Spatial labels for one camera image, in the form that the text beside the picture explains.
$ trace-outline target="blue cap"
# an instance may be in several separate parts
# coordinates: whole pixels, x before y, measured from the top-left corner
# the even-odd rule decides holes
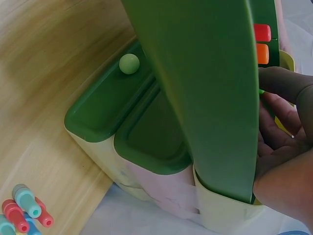
[[[24,212],[25,220],[29,223],[29,231],[27,235],[43,235],[36,227],[35,221],[32,217],[29,216],[26,212]]]

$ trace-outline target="green lid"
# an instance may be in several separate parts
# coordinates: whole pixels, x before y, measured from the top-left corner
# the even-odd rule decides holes
[[[119,69],[118,57],[79,97],[65,116],[65,127],[88,142],[112,136],[155,78],[138,42],[123,54],[135,54],[140,68],[131,75]]]
[[[118,129],[114,146],[122,158],[159,175],[191,164],[175,114],[156,83]]]

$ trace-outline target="green panel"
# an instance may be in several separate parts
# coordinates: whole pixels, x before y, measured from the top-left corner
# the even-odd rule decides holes
[[[255,24],[267,24],[270,26],[272,41],[267,44],[269,47],[269,63],[261,67],[279,66],[279,36],[275,0],[249,0],[252,18]]]
[[[211,191],[250,203],[258,71],[247,0],[122,0]]]
[[[175,114],[156,83],[116,132],[114,147],[122,158],[159,175],[181,172],[192,163]]]
[[[122,73],[117,58],[66,114],[66,129],[85,141],[100,142],[113,135],[155,80],[139,42],[125,53],[140,59],[139,70],[132,75]]]

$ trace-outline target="white fabric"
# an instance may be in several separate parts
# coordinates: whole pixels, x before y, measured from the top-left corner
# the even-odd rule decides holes
[[[282,0],[287,32],[299,72],[313,75],[313,4]],[[240,235],[308,235],[299,221],[268,209]],[[80,235],[215,235],[200,225],[178,219],[141,202],[113,185]]]

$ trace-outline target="orange button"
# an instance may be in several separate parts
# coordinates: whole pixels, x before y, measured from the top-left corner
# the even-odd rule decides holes
[[[267,65],[269,62],[269,49],[266,44],[257,43],[258,64]]]
[[[257,42],[270,42],[271,41],[272,36],[271,36],[269,25],[255,23],[253,27],[254,27],[255,40]]]

